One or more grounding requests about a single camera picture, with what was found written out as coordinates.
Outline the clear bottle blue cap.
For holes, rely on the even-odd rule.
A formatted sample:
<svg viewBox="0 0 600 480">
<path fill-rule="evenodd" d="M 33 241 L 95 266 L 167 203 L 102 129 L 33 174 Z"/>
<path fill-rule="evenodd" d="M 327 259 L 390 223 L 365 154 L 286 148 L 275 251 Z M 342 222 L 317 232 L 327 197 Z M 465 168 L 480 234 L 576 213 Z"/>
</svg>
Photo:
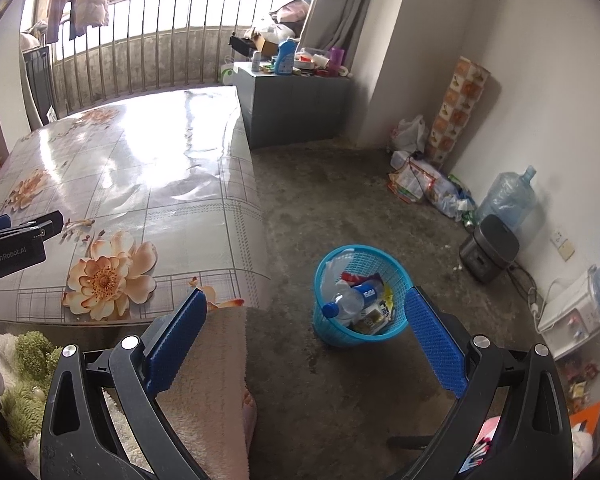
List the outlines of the clear bottle blue cap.
<svg viewBox="0 0 600 480">
<path fill-rule="evenodd" d="M 325 318 L 334 318 L 341 324 L 354 320 L 365 308 L 384 296 L 384 284 L 379 280 L 367 280 L 349 286 L 338 285 L 332 300 L 322 307 Z"/>
</svg>

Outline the blue mesh trash basket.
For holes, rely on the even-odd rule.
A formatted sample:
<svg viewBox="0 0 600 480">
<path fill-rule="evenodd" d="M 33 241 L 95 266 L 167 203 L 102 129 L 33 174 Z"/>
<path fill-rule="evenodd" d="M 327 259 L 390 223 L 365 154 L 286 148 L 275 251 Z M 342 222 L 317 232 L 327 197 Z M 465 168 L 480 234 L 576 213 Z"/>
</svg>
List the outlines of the blue mesh trash basket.
<svg viewBox="0 0 600 480">
<path fill-rule="evenodd" d="M 330 252 L 314 275 L 312 325 L 324 344 L 352 348 L 388 340 L 406 329 L 411 277 L 379 249 L 348 245 Z"/>
</svg>

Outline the floor trash packaging pile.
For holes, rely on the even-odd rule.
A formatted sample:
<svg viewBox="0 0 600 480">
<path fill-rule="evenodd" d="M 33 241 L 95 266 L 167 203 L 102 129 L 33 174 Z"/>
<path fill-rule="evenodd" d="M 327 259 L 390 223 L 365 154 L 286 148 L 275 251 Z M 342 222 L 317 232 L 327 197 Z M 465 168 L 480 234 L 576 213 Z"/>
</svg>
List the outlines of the floor trash packaging pile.
<svg viewBox="0 0 600 480">
<path fill-rule="evenodd" d="M 408 204 L 428 203 L 463 226 L 475 224 L 476 202 L 466 186 L 454 176 L 446 176 L 425 159 L 406 151 L 391 155 L 388 188 Z"/>
</svg>

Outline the white water dispenser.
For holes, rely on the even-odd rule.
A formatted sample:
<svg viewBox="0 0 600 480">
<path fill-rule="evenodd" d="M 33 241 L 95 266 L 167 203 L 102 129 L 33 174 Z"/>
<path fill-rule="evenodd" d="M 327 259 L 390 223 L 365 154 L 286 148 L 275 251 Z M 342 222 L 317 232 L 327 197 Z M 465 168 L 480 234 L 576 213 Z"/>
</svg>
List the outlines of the white water dispenser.
<svg viewBox="0 0 600 480">
<path fill-rule="evenodd" d="M 538 332 L 555 360 L 579 349 L 600 333 L 600 307 L 594 297 L 591 266 L 543 307 Z"/>
</svg>

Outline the pink fluffy blanket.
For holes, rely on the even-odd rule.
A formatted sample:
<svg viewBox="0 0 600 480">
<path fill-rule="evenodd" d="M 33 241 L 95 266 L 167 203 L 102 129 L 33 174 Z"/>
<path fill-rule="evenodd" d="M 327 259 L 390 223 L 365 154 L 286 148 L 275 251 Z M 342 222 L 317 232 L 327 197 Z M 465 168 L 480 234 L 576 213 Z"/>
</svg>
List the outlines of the pink fluffy blanket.
<svg viewBox="0 0 600 480">
<path fill-rule="evenodd" d="M 171 428 L 212 479 L 247 479 L 256 404 L 246 387 L 243 307 L 213 310 L 169 390 L 157 403 Z"/>
</svg>

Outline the metal balcony railing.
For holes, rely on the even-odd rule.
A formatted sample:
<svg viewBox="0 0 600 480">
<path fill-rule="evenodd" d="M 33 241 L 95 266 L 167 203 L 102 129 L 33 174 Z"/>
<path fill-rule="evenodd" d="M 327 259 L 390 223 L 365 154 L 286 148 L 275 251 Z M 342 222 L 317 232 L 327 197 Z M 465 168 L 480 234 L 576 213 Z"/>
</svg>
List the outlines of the metal balcony railing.
<svg viewBox="0 0 600 480">
<path fill-rule="evenodd" d="M 242 60 L 230 38 L 285 0 L 110 0 L 109 22 L 79 37 L 62 20 L 50 46 L 59 113 L 155 91 L 222 84 Z"/>
</svg>

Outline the white green paper bag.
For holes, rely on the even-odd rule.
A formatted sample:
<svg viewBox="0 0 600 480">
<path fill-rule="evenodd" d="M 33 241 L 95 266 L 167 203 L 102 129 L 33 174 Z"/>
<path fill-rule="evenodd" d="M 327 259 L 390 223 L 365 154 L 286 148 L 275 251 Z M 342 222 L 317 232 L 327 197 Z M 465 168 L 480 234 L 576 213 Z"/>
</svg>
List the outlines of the white green paper bag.
<svg viewBox="0 0 600 480">
<path fill-rule="evenodd" d="M 234 76 L 234 62 L 228 62 L 221 65 L 219 71 L 219 82 L 223 86 L 231 86 L 234 84 Z"/>
</svg>

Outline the large blue water jug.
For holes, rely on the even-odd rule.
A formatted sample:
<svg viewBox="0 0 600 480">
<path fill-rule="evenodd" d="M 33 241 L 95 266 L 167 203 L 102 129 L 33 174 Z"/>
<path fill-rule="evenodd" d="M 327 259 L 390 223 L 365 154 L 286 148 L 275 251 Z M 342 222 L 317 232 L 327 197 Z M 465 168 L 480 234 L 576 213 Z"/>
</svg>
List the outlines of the large blue water jug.
<svg viewBox="0 0 600 480">
<path fill-rule="evenodd" d="M 509 229 L 517 231 L 536 205 L 536 195 L 531 185 L 535 175 L 533 166 L 529 166 L 523 174 L 499 174 L 476 210 L 476 221 L 480 223 L 494 214 Z"/>
</svg>

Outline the grey cabinet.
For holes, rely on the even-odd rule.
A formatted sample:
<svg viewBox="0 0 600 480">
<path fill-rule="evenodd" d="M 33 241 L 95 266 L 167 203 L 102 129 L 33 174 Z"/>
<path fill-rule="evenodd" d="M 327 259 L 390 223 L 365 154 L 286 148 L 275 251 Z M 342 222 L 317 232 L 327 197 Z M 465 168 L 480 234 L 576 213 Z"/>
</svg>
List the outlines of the grey cabinet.
<svg viewBox="0 0 600 480">
<path fill-rule="evenodd" d="M 352 81 L 344 77 L 279 76 L 234 64 L 242 121 L 252 150 L 339 136 Z"/>
</svg>

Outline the cardboard box with clutter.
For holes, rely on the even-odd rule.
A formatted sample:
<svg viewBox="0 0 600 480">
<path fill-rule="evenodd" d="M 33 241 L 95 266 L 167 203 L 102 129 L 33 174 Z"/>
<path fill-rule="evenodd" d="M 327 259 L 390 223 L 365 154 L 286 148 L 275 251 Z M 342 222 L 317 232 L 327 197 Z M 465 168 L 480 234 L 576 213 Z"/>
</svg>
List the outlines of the cardboard box with clutter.
<svg viewBox="0 0 600 480">
<path fill-rule="evenodd" d="M 255 20 L 242 36 L 230 36 L 228 44 L 246 58 L 252 58 L 254 52 L 259 52 L 262 58 L 272 58 L 282 42 L 300 38 L 309 10 L 306 0 L 289 0 Z"/>
</svg>

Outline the blue detergent bottle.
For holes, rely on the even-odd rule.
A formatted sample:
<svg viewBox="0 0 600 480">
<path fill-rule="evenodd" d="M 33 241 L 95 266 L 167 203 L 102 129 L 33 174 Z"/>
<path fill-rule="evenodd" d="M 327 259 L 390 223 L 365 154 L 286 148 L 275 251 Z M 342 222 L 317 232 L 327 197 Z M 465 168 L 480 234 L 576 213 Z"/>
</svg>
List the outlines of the blue detergent bottle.
<svg viewBox="0 0 600 480">
<path fill-rule="evenodd" d="M 287 38 L 279 44 L 274 63 L 275 75 L 287 76 L 292 74 L 297 46 L 298 42 L 294 38 Z"/>
</svg>

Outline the white plastic bag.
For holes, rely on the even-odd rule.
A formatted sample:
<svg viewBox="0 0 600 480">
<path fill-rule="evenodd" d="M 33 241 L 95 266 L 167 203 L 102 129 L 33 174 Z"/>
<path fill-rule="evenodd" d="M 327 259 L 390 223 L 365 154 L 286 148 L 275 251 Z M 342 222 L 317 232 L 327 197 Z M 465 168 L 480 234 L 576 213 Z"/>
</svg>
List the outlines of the white plastic bag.
<svg viewBox="0 0 600 480">
<path fill-rule="evenodd" d="M 414 119 L 401 119 L 391 131 L 389 146 L 391 151 L 404 151 L 407 154 L 425 151 L 429 129 L 422 115 Z"/>
</svg>

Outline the purple cup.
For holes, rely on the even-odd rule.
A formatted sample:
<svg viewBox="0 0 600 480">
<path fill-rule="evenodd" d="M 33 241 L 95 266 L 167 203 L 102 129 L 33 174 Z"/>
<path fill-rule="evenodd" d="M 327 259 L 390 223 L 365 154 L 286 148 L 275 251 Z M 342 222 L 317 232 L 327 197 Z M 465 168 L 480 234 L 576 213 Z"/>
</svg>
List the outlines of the purple cup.
<svg viewBox="0 0 600 480">
<path fill-rule="evenodd" d="M 329 61 L 327 64 L 327 69 L 329 73 L 338 75 L 340 72 L 340 67 L 342 66 L 342 61 L 344 58 L 345 50 L 341 48 L 332 47 L 329 51 Z"/>
</svg>

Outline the tall patterned box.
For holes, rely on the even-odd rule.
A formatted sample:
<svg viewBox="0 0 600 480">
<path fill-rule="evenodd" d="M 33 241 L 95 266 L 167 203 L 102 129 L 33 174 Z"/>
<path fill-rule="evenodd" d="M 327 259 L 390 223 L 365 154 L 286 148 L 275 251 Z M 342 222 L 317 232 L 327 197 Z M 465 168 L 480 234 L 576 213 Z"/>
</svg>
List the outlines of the tall patterned box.
<svg viewBox="0 0 600 480">
<path fill-rule="evenodd" d="M 425 146 L 430 165 L 441 168 L 452 153 L 489 78 L 490 72 L 481 65 L 464 56 L 458 59 Z"/>
</svg>

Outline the beige curtain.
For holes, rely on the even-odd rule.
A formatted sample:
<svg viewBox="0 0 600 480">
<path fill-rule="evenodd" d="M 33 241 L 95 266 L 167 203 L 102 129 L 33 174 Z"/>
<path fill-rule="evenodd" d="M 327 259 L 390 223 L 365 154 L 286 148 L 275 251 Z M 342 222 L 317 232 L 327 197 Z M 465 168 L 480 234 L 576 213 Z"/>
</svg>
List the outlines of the beige curtain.
<svg viewBox="0 0 600 480">
<path fill-rule="evenodd" d="M 344 51 L 351 63 L 370 0 L 312 0 L 300 35 L 300 48 Z"/>
</svg>

